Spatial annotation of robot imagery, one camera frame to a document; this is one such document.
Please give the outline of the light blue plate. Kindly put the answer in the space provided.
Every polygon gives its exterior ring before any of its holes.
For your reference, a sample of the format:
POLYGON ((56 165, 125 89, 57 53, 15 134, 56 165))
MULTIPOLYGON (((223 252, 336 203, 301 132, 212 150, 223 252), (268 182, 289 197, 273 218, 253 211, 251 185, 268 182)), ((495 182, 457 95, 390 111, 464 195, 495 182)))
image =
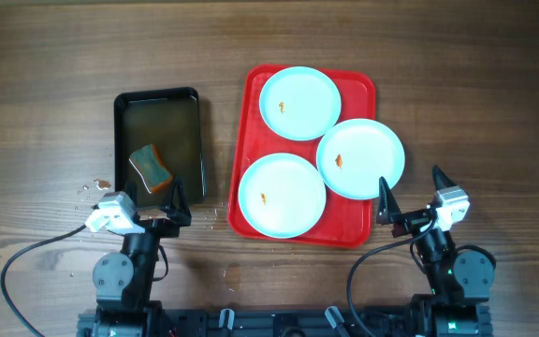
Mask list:
POLYGON ((324 72, 291 66, 272 75, 261 89, 261 117, 278 136, 294 141, 317 139, 340 118, 342 99, 324 72))
POLYGON ((292 239, 318 223, 327 191, 318 170, 306 159, 288 153, 268 154, 245 170, 238 203, 257 232, 273 239, 292 239))
POLYGON ((370 119, 350 119, 333 126, 321 138, 316 166, 327 187, 349 199, 379 196, 379 180, 389 186, 400 180, 405 153, 398 136, 370 119))

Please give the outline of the black tray with water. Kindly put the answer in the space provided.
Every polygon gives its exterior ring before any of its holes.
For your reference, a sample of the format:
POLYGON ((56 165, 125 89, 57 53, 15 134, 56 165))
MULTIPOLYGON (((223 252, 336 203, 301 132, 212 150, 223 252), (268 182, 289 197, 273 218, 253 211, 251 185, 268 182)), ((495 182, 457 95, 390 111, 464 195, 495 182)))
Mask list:
POLYGON ((123 93, 113 103, 115 188, 132 182, 137 187, 136 204, 155 208, 165 201, 168 189, 150 194, 129 156, 152 144, 170 173, 180 179, 186 201, 199 203, 206 196, 202 153, 199 97, 195 89, 123 93))

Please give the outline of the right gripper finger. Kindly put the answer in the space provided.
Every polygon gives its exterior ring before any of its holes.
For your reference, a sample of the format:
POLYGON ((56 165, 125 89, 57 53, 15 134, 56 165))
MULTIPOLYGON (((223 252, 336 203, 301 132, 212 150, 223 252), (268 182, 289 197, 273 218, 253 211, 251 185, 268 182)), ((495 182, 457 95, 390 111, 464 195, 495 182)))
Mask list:
POLYGON ((379 178, 379 205, 376 222, 380 225, 398 223, 401 209, 394 198, 385 177, 379 178))
POLYGON ((437 165, 434 165, 432 167, 431 173, 436 191, 443 190, 449 187, 454 187, 457 185, 451 179, 449 179, 437 165))

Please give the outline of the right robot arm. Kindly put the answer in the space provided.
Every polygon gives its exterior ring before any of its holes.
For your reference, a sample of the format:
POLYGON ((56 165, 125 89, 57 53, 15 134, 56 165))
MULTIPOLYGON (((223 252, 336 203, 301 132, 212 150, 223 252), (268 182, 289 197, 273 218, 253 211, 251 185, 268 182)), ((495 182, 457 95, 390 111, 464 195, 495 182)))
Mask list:
POLYGON ((407 236, 413 259, 427 276, 432 294, 447 305, 475 305, 489 300, 497 261, 477 245, 457 246, 452 227, 463 221, 469 196, 437 166, 435 194, 425 208, 402 212, 384 177, 379 179, 377 223, 391 225, 392 236, 407 236))

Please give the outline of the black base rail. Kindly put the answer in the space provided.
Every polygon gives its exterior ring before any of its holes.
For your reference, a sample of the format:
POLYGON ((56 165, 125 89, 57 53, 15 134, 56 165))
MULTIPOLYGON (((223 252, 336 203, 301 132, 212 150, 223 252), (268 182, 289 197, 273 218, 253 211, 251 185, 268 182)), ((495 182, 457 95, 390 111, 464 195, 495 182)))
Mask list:
MULTIPOLYGON (((411 309, 370 306, 359 311, 373 336, 493 337, 487 306, 411 309)), ((347 311, 166 310, 154 324, 145 315, 83 314, 78 336, 364 336, 365 329, 347 311)))

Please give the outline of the green and orange sponge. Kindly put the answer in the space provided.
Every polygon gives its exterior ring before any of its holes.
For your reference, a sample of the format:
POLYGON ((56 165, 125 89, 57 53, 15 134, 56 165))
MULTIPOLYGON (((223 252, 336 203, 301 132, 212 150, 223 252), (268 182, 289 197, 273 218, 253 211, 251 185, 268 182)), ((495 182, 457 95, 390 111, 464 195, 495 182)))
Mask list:
POLYGON ((155 194, 174 180, 164 165, 157 148, 148 144, 129 155, 129 163, 141 178, 146 191, 155 194))

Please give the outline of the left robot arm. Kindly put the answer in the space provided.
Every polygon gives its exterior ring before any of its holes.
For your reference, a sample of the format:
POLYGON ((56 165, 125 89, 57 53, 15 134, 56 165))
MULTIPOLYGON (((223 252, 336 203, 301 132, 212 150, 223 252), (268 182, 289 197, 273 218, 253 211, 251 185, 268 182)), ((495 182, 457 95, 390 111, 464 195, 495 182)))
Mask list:
POLYGON ((191 225, 180 179, 169 185, 159 207, 166 214, 161 219, 142 220, 137 196, 137 185, 128 182, 122 191, 104 195, 86 221, 93 232, 106 227, 123 237, 120 252, 101 257, 93 270, 97 306, 102 310, 132 312, 147 306, 156 261, 166 255, 160 240, 176 238, 181 227, 191 225))

